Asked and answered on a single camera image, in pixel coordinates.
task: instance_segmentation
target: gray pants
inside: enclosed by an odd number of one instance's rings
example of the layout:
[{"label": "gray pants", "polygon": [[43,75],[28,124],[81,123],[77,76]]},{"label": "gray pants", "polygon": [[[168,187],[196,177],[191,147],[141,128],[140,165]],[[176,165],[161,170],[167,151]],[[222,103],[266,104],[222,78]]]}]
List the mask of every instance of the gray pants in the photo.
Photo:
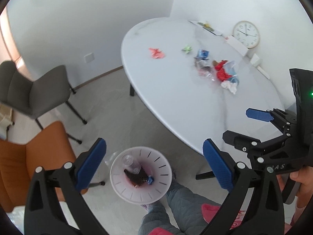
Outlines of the gray pants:
[{"label": "gray pants", "polygon": [[208,225],[203,219],[203,203],[220,206],[203,196],[194,194],[188,188],[173,181],[166,193],[167,203],[179,229],[171,225],[165,207],[160,202],[149,205],[148,214],[143,217],[138,235],[148,235],[154,228],[160,227],[174,235],[199,235]]}]

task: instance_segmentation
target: marble tabletop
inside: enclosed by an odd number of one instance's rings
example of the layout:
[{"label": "marble tabletop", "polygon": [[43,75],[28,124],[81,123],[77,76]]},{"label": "marble tabletop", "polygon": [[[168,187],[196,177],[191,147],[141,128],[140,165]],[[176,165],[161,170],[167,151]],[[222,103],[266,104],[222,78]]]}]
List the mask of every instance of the marble tabletop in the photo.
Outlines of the marble tabletop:
[{"label": "marble tabletop", "polygon": [[[185,45],[192,46],[190,54],[182,51]],[[165,58],[152,59],[148,48],[159,48]],[[236,61],[240,84],[235,95],[220,82],[198,75],[194,56],[200,48],[210,51],[210,59]],[[273,84],[222,36],[187,20],[151,19],[126,34],[121,57],[130,83],[149,110],[200,154],[204,140],[211,138],[236,162],[246,162],[246,153],[223,142],[223,132],[231,130],[261,141],[280,135],[271,123],[246,117],[248,108],[284,108]]]}]

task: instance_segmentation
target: floor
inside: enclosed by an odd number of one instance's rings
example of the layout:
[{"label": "floor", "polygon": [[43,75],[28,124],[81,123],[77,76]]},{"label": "floor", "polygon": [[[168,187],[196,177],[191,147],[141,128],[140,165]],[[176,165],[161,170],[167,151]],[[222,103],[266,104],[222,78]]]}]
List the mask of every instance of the floor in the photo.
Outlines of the floor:
[{"label": "floor", "polygon": [[[43,126],[60,120],[68,133],[83,141],[78,145],[72,140],[72,148],[78,156],[87,151],[94,141],[101,137],[107,142],[107,155],[101,163],[93,182],[105,180],[105,186],[90,188],[83,196],[89,208],[110,235],[136,235],[146,211],[137,205],[123,201],[113,191],[109,168],[113,159],[123,150],[134,146],[152,147],[162,152],[176,170],[179,183],[193,192],[203,195],[215,202],[222,203],[227,191],[220,188],[216,179],[195,180],[197,173],[209,171],[203,156],[193,151],[167,130],[145,107],[138,96],[129,96],[129,82],[123,70],[116,71],[100,78],[77,91],[69,101],[88,121],[81,121],[62,104],[51,112],[40,117]],[[26,143],[40,132],[33,120],[15,113],[15,126],[8,133],[9,141]],[[247,196],[242,209],[246,209],[251,196]],[[176,225],[173,215],[166,206],[172,224]],[[76,226],[66,204],[62,203],[66,217],[71,225]],[[290,222],[294,206],[286,207],[286,221]],[[22,208],[15,209],[18,218]]]}]

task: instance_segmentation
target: baseboard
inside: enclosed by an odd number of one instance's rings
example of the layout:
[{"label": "baseboard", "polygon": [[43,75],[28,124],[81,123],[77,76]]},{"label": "baseboard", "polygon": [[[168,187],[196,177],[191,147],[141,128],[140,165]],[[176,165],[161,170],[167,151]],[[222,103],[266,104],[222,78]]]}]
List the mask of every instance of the baseboard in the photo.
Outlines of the baseboard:
[{"label": "baseboard", "polygon": [[78,90],[79,88],[81,88],[81,87],[83,87],[83,86],[86,86],[86,85],[88,85],[89,83],[91,83],[91,82],[93,82],[93,81],[95,81],[95,80],[98,80],[98,79],[100,79],[100,78],[102,78],[102,77],[104,77],[104,76],[106,76],[106,75],[109,75],[109,74],[111,74],[111,73],[113,73],[113,72],[115,72],[115,71],[118,71],[118,70],[120,70],[120,69],[122,69],[122,68],[123,68],[123,66],[117,67],[117,68],[115,68],[115,69],[113,69],[113,70],[107,71],[107,72],[105,72],[105,73],[103,73],[103,74],[101,74],[101,75],[99,75],[99,76],[96,76],[96,77],[94,77],[94,78],[92,78],[92,79],[90,79],[90,80],[87,80],[86,82],[84,82],[84,83],[82,83],[82,84],[80,84],[80,85],[74,87],[74,90]]}]

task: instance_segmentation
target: table leg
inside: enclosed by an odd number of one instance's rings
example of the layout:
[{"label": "table leg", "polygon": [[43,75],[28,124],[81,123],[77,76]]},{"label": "table leg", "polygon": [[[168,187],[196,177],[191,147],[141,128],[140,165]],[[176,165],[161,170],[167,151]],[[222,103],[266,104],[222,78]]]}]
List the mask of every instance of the table leg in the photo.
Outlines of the table leg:
[{"label": "table leg", "polygon": [[129,95],[130,95],[130,96],[134,96],[134,95],[135,95],[135,89],[133,88],[133,86],[132,86],[131,84],[130,84]]},{"label": "table leg", "polygon": [[196,175],[196,180],[215,178],[213,171]]}]

